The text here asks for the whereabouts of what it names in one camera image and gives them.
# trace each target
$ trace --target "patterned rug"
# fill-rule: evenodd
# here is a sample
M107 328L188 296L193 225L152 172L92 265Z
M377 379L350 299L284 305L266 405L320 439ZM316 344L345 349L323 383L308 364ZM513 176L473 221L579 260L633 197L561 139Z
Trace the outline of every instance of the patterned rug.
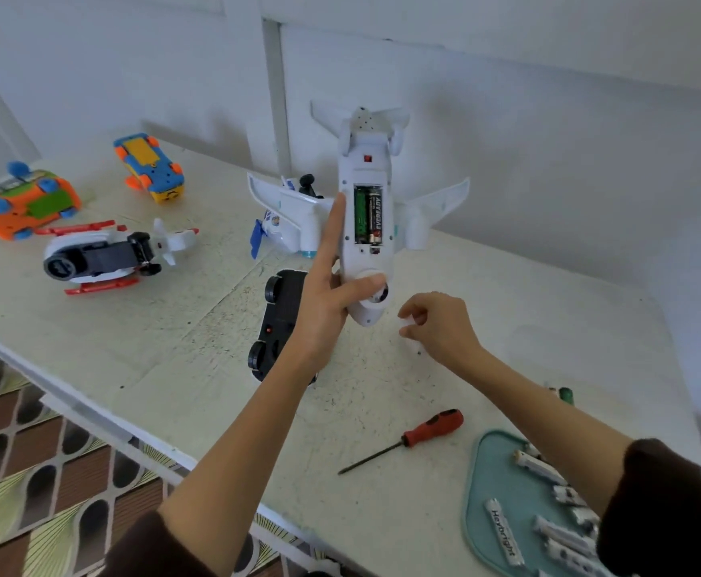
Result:
M172 485L41 402L42 391L0 361L0 577L92 577L105 551ZM187 471L143 444L154 462ZM305 553L323 554L257 515ZM304 569L248 536L236 576L300 577Z

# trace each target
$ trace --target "hand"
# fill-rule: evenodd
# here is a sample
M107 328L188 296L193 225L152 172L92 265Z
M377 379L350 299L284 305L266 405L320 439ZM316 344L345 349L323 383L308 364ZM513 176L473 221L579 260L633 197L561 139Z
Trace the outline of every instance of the hand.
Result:
M476 357L488 354L471 326L465 301L431 291L415 294L399 310L399 318L412 317L414 324L399 330L403 338L419 341L428 354L461 378Z
M345 326L347 307L369 298L386 282L385 274L378 273L340 284L339 275L332 272L332 267L344 226L345 195L340 193L323 229L313 267L305 278L297 324L281 354L281 358L288 354L296 360L300 368L306 368L305 374L309 373L310 377L329 363L339 333Z

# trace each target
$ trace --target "teal silicone mat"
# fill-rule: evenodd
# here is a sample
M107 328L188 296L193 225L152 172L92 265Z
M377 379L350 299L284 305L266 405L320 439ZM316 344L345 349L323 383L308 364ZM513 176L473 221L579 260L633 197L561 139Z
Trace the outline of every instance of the teal silicone mat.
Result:
M554 499L551 485L513 462L513 452L525 443L500 430L490 431L476 442L465 497L463 533L476 556L504 575L537 575L537 570L542 569L549 575L571 577L573 573L548 557L543 539L532 530L532 521L540 514L569 529L577 531L578 527L569 516L568 507ZM484 508L490 498L497 498L503 506L526 568L508 564Z

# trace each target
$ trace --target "green battery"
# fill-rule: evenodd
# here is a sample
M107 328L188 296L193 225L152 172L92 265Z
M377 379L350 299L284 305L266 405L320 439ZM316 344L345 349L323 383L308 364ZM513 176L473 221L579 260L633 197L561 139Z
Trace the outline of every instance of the green battery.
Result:
M354 190L354 213L356 216L356 243L368 243L369 220L366 216L366 191L362 188Z
M565 403L569 403L572 406L574 406L575 404L575 394L569 387L562 387L559 389L559 398Z

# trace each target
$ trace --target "table surface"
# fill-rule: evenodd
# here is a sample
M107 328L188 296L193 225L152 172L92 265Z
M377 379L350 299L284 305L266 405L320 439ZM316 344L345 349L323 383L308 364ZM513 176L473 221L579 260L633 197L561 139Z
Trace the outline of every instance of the table surface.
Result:
M114 218L145 230L160 216L169 230L198 227L198 246L132 288L68 297L42 271L47 238L0 242L0 353L192 465L257 388L246 357L268 277L308 261L268 244L251 259L249 235L262 210L240 167L163 143L187 189L161 206L123 185L126 170L110 145L101 138L33 167L78 188L86 206L74 222ZM499 358L540 383L572 387L593 415L701 463L671 336L643 291L441 232L432 232L427 251L396 256L393 283L391 308L417 291L464 298L480 340ZM473 443L513 426L401 340L399 325L392 310L369 329L349 321L299 406L261 509L383 577L491 575L463 541L463 493ZM451 436L336 474L452 407L465 424Z

